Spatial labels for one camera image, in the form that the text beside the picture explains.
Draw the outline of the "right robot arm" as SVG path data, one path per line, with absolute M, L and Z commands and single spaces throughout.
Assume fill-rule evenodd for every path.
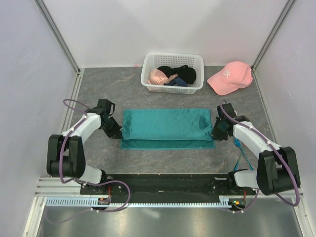
M 212 130 L 214 140 L 234 137 L 257 157 L 255 170 L 235 170 L 229 173 L 227 191 L 238 194 L 244 187 L 259 189 L 269 196 L 294 190 L 301 185 L 296 153 L 291 147 L 282 147 L 257 130 L 245 116 L 237 116 L 230 103 L 217 107 L 218 116 Z

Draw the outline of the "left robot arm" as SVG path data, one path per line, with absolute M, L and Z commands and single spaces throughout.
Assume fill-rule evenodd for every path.
M 47 173 L 59 177 L 61 183 L 71 181 L 91 185 L 97 194 L 108 190 L 110 180 L 102 169 L 86 164 L 84 144 L 96 130 L 103 130 L 110 139 L 123 139 L 122 126 L 113 118 L 116 105 L 108 99 L 99 99 L 97 106 L 90 108 L 74 99 L 65 99 L 64 105 L 75 110 L 67 102 L 75 102 L 86 108 L 81 119 L 61 134 L 53 134 L 48 139 Z

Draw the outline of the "teal satin napkin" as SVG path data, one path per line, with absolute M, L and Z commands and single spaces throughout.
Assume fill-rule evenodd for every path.
M 214 149 L 211 110 L 129 109 L 123 112 L 123 150 Z

